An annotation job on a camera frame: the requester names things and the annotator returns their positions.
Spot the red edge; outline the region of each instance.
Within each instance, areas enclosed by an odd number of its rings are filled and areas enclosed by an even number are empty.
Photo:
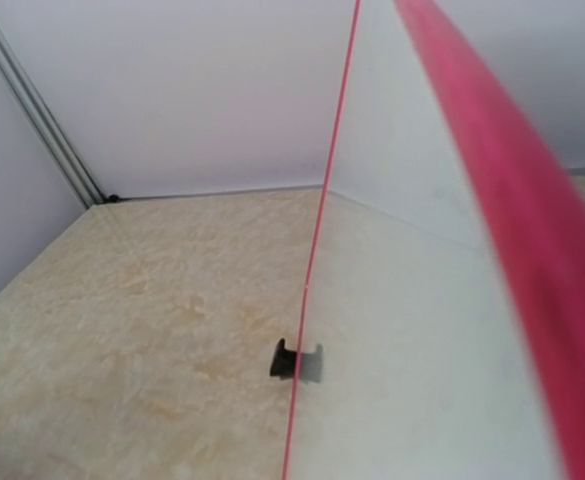
[[[441,10],[395,2],[474,186],[568,473],[585,480],[585,203]]]
[[[330,174],[332,173],[332,165],[334,164],[334,154],[336,153],[336,144],[339,138],[339,127],[341,125],[341,117],[343,115],[343,104],[345,103],[345,92],[347,90],[348,76],[350,74],[350,63],[352,62],[352,51],[354,50],[354,39],[356,37],[356,27],[359,22],[359,12],[361,10],[361,0],[355,0],[354,14],[352,15],[352,26],[350,27],[350,39],[348,41],[348,49],[345,56],[345,66],[343,67],[343,78],[341,80],[341,90],[339,92],[339,101],[337,104],[336,117],[334,119],[334,129],[332,131],[332,141],[330,143],[330,153],[328,155],[328,164],[325,169],[325,179],[323,181],[323,189],[321,191],[321,199],[319,201],[319,212],[316,219],[316,227],[314,228],[314,238],[312,239],[312,248],[310,250],[310,259],[308,262],[308,270],[305,276],[305,285],[303,289],[303,300],[301,302],[301,319],[299,322],[299,332],[297,340],[297,352],[303,349],[303,333],[305,331],[305,318],[308,305],[308,290],[310,287],[310,280],[312,278],[312,266],[316,257],[316,249],[319,243],[319,235],[321,232],[321,223],[323,220],[323,211],[325,210],[325,200],[328,194],[328,187],[330,185]],[[301,372],[301,355],[297,355],[296,365],[294,368],[294,380],[292,383],[292,398],[290,400],[290,413],[288,418],[288,432],[285,439],[285,454],[283,457],[283,475],[282,479],[288,479],[288,470],[290,466],[290,453],[292,449],[292,434],[294,432],[294,416],[296,412],[296,400],[299,390],[299,377]]]

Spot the black clip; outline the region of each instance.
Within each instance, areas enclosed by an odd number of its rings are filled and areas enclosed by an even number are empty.
[[[270,376],[287,380],[294,377],[298,353],[285,348],[285,339],[279,340],[274,350],[270,366]],[[314,353],[301,354],[301,372],[299,378],[304,382],[321,383],[323,373],[323,346],[317,345]]]

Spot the thin red line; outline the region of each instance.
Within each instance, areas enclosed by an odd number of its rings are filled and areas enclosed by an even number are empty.
[[[328,156],[328,164],[325,169],[325,179],[323,181],[323,190],[321,191],[321,200],[319,201],[319,213],[316,219],[316,227],[314,228],[314,238],[312,239],[312,249],[310,250],[310,259],[308,262],[308,270],[305,276],[305,285],[303,288],[303,300],[301,302],[301,320],[299,322],[299,333],[297,340],[297,352],[301,352],[303,348],[303,334],[305,332],[305,314],[308,304],[308,289],[310,286],[310,279],[312,278],[312,267],[314,265],[314,258],[316,257],[316,249],[319,243],[319,234],[321,232],[321,222],[323,221],[323,211],[325,209],[325,200],[328,194],[328,186],[330,184],[330,175],[332,173],[332,165],[334,163],[334,154],[336,152],[336,143],[339,138],[339,127],[341,126],[341,117],[343,114],[343,104],[345,103],[345,92],[347,90],[348,77],[350,74],[350,63],[352,61],[352,51],[354,50],[354,38],[356,37],[356,27],[359,22],[359,11],[361,10],[361,0],[356,0],[354,4],[354,15],[352,16],[352,26],[350,28],[350,40],[348,41],[348,50],[345,56],[345,66],[343,68],[343,79],[341,80],[341,91],[339,93],[339,103],[336,109],[336,117],[334,119],[334,130],[332,131],[332,143],[330,144],[330,154]],[[296,399],[299,389],[299,376],[301,373],[301,355],[296,357],[296,365],[294,367],[294,380],[292,382],[292,398],[290,400],[290,414],[288,418],[288,433],[285,439],[285,454],[283,457],[283,480],[288,478],[288,467],[290,465],[290,452],[292,444],[292,432],[294,430],[294,417],[296,412]]]

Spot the red strip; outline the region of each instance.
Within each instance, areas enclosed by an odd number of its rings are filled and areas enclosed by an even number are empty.
[[[395,1],[474,185],[568,471],[585,480],[585,204],[438,7]]]
[[[350,64],[352,63],[352,51],[354,50],[354,38],[356,37],[356,27],[359,22],[359,12],[361,10],[361,0],[355,0],[354,14],[352,15],[352,26],[350,28],[350,40],[348,41],[348,50],[345,56],[345,66],[343,67],[343,78],[341,80],[341,91],[339,92],[339,102],[336,109],[336,117],[334,119],[334,129],[332,131],[332,142],[330,143],[330,153],[328,155],[328,164],[325,169],[325,179],[323,181],[323,190],[321,191],[321,199],[319,201],[319,213],[316,220],[316,227],[314,228],[314,238],[312,239],[312,249],[310,250],[310,260],[308,263],[308,270],[305,276],[305,287],[303,290],[303,300],[301,302],[301,320],[299,322],[299,333],[297,340],[297,352],[303,349],[303,333],[305,331],[305,318],[308,305],[308,289],[310,287],[310,280],[312,278],[312,267],[314,266],[314,258],[316,257],[316,248],[319,243],[319,234],[321,232],[321,222],[323,220],[323,211],[325,210],[325,200],[328,194],[328,187],[330,184],[330,175],[332,173],[332,165],[334,164],[334,154],[336,152],[336,144],[339,138],[339,127],[341,126],[341,117],[343,116],[343,104],[345,103],[345,92],[347,90],[348,76],[350,74]],[[285,439],[285,454],[283,457],[283,480],[288,479],[288,470],[290,466],[290,452],[292,448],[292,433],[294,431],[294,416],[296,412],[296,399],[299,389],[299,376],[301,372],[301,355],[296,357],[296,365],[294,368],[294,380],[292,383],[292,399],[290,400],[290,414],[288,419],[288,433]]]

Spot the transparent panel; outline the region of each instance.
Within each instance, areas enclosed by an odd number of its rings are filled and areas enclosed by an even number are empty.
[[[392,0],[362,2],[287,478],[557,479],[520,322]]]

